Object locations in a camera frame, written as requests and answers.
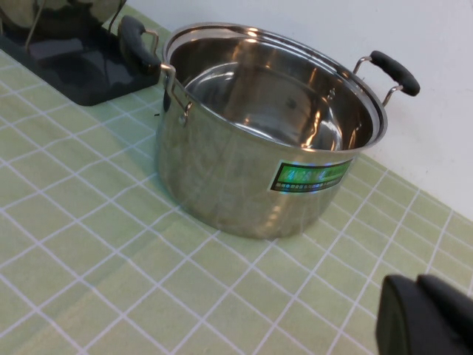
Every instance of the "stainless steel pot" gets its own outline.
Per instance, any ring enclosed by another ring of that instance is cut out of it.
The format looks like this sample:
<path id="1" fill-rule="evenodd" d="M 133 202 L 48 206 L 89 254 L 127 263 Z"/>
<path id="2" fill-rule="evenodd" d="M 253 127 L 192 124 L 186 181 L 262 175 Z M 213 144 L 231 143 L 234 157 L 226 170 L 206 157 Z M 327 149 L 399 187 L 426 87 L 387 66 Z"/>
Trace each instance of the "stainless steel pot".
<path id="1" fill-rule="evenodd" d="M 140 39 L 156 37 L 152 52 Z M 383 104 L 355 73 L 371 61 L 415 96 L 420 87 L 383 53 L 350 72 L 288 38 L 233 24 L 157 34 L 123 18 L 121 49 L 150 75 L 166 73 L 156 164 L 190 214 L 255 238 L 303 231 L 328 207 L 354 158 L 387 129 Z"/>

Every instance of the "countertop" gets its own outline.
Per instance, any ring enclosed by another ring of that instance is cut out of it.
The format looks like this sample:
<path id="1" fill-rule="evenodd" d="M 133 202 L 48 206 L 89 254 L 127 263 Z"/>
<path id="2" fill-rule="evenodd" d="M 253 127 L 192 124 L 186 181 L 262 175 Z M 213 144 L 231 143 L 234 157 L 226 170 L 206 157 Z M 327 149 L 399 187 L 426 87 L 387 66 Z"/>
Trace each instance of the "countertop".
<path id="1" fill-rule="evenodd" d="M 375 354 L 386 274 L 472 295 L 473 223 L 366 156 L 303 235 L 188 216 L 154 172 L 162 94 L 81 107 L 1 53 L 2 354 Z"/>

